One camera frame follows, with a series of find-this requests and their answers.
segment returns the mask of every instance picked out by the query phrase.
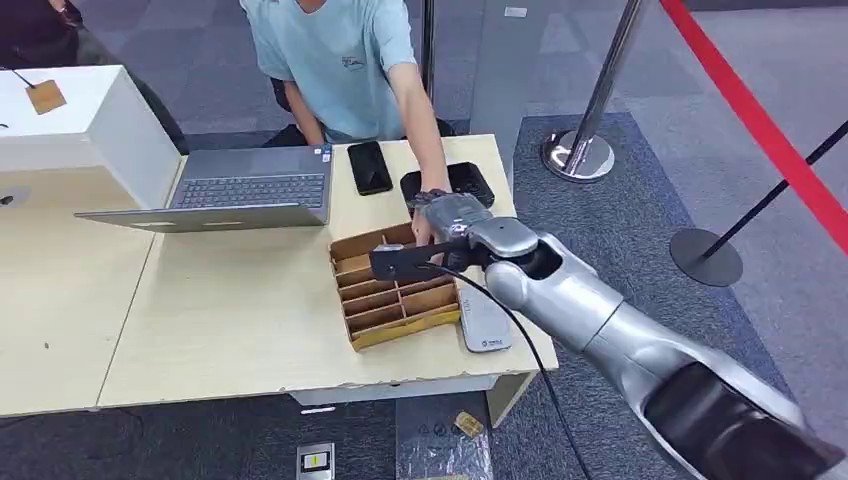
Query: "red line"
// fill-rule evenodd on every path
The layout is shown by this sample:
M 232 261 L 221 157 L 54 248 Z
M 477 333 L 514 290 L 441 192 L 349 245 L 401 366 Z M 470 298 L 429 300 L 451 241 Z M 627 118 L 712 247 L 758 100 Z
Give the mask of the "red line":
M 677 30 L 713 80 L 736 116 L 760 144 L 801 201 L 813 212 L 833 241 L 848 254 L 848 212 L 813 173 L 803 157 L 769 118 L 751 91 L 721 56 L 681 0 L 660 0 Z

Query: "robotic arm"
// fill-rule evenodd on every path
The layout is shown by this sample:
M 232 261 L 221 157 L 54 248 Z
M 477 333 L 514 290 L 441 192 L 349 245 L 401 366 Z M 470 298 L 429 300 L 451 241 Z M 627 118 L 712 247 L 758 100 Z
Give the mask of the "robotic arm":
M 724 352 L 658 324 L 624 302 L 559 240 L 515 218 L 492 217 L 473 196 L 420 207 L 443 243 L 371 254 L 378 279 L 484 268 L 487 287 L 620 392 L 657 450 L 696 479 L 848 479 L 845 453 L 815 437 L 797 405 Z

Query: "laptop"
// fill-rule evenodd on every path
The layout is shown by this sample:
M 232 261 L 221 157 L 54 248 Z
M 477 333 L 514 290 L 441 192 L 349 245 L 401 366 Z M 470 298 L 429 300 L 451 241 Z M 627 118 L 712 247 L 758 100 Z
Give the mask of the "laptop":
M 332 147 L 197 150 L 168 208 L 78 218 L 160 233 L 326 225 Z

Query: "black stanchion base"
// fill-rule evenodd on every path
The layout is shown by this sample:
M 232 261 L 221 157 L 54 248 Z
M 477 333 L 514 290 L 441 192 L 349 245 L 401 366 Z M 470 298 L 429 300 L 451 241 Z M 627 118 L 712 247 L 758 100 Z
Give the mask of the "black stanchion base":
M 725 243 L 710 258 L 703 254 L 719 236 L 700 228 L 681 230 L 671 237 L 671 258 L 692 280 L 713 287 L 733 285 L 742 278 L 742 258 L 733 245 Z

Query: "stanchion post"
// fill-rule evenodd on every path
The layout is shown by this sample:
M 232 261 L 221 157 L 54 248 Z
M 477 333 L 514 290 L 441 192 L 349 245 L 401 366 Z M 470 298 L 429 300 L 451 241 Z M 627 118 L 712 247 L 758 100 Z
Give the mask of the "stanchion post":
M 430 96 L 430 102 L 434 101 L 433 78 L 435 76 L 435 47 L 433 44 L 434 30 L 436 26 L 436 1 L 423 0 L 424 14 L 421 17 L 421 80 L 424 83 L 424 91 Z
M 641 12 L 642 0 L 628 0 L 580 127 L 576 131 L 551 135 L 545 142 L 542 162 L 566 180 L 595 182 L 608 174 L 615 164 L 612 147 L 595 133 L 612 95 L 619 67 L 632 44 Z

